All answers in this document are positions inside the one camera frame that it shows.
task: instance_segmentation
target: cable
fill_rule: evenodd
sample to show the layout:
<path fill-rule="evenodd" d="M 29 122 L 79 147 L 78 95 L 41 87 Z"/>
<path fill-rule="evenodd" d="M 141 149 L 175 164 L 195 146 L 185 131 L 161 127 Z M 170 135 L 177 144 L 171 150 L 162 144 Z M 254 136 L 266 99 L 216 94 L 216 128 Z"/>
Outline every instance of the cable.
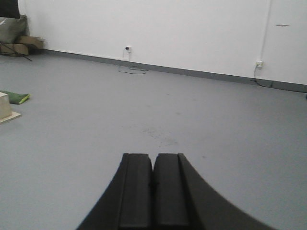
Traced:
<path fill-rule="evenodd" d="M 120 73 L 128 73 L 128 74 L 135 74 L 135 75 L 140 75 L 140 74 L 146 74 L 146 72 L 148 71 L 147 69 L 141 69 L 137 66 L 131 66 L 129 67 L 130 70 L 134 70 L 134 71 L 141 71 L 141 73 L 131 73 L 131 72 L 126 72 L 126 71 L 121 71 L 121 67 L 122 67 L 122 63 L 124 62 L 124 55 L 125 55 L 125 49 L 123 50 L 123 57 L 122 57 L 122 62 L 121 64 L 118 66 L 118 72 Z"/>
<path fill-rule="evenodd" d="M 29 61 L 32 61 L 30 58 L 26 57 L 24 54 L 21 54 L 21 53 L 16 52 L 16 50 L 10 48 L 9 46 L 5 45 L 4 43 L 0 42 L 0 44 L 1 44 L 2 46 L 7 47 L 7 48 L 10 49 L 11 51 L 13 51 L 14 54 L 21 55 L 21 56 L 24 57 L 25 59 L 27 59 L 27 60 L 29 60 Z M 9 54 L 12 54 L 12 53 L 1 53 L 1 54 L 2 54 L 2 55 L 9 55 Z"/>
<path fill-rule="evenodd" d="M 253 82 L 255 82 L 257 85 L 261 86 L 261 87 L 264 87 L 264 88 L 272 88 L 272 89 L 277 89 L 277 90 L 285 90 L 285 91 L 292 91 L 292 92 L 302 92 L 302 91 L 295 91 L 295 90 L 287 90 L 287 89 L 280 89 L 280 88 L 274 88 L 273 85 L 274 85 L 274 81 L 272 80 L 271 81 L 271 85 L 270 86 L 265 86 L 265 85 L 261 85 L 259 82 L 258 82 L 258 79 L 256 78 L 256 70 L 257 70 L 257 67 L 260 66 L 260 65 L 256 65 L 255 66 L 255 69 L 254 69 L 254 79 L 251 80 Z"/>

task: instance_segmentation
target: black plastic part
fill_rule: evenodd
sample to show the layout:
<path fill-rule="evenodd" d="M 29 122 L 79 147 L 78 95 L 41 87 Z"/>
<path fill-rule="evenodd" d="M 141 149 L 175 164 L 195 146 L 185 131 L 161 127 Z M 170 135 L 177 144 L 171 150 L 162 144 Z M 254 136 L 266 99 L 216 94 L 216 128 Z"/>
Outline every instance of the black plastic part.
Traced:
<path fill-rule="evenodd" d="M 77 230 L 117 230 L 129 154 L 122 157 L 110 185 Z"/>
<path fill-rule="evenodd" d="M 273 230 L 219 195 L 178 154 L 190 221 L 195 230 Z"/>
<path fill-rule="evenodd" d="M 152 164 L 147 154 L 130 154 L 119 221 L 120 230 L 151 226 Z"/>
<path fill-rule="evenodd" d="M 153 172 L 155 229 L 189 229 L 177 154 L 160 153 Z"/>
<path fill-rule="evenodd" d="M 0 0 L 0 17 L 20 18 L 18 0 Z"/>

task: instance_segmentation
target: white wall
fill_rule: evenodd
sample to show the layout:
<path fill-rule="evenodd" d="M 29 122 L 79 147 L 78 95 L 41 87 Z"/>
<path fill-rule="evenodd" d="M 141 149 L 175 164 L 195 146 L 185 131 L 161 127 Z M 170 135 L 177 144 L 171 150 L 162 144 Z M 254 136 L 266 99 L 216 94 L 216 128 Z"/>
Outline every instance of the white wall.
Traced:
<path fill-rule="evenodd" d="M 263 60 L 265 66 L 258 71 L 260 78 L 307 84 L 306 0 L 272 2 Z"/>
<path fill-rule="evenodd" d="M 159 66 L 253 77 L 266 25 L 269 0 L 25 0 L 30 33 L 44 37 L 47 49 L 121 59 L 132 46 L 131 60 Z M 273 16 L 284 17 L 275 1 Z M 301 8 L 305 1 L 296 1 Z M 285 23 L 293 22 L 292 12 Z M 304 22 L 297 22 L 301 28 Z M 289 28 L 269 26 L 259 78 L 307 84 L 305 65 L 283 66 L 274 37 Z M 288 38 L 306 34 L 295 29 Z M 295 54 L 301 44 L 288 47 Z"/>
<path fill-rule="evenodd" d="M 26 8 L 25 8 L 25 0 L 18 0 L 18 6 L 19 6 L 19 13 L 21 15 L 27 14 Z"/>

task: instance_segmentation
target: gray floor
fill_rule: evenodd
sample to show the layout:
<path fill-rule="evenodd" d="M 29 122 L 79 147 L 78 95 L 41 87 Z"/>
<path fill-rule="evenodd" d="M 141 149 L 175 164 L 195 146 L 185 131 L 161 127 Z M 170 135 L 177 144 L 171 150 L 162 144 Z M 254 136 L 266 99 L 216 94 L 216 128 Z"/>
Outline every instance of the gray floor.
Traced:
<path fill-rule="evenodd" d="M 307 100 L 296 92 L 51 55 L 0 57 L 0 88 L 32 97 L 0 125 L 0 229 L 74 230 L 122 153 L 183 152 L 223 196 L 307 229 Z"/>

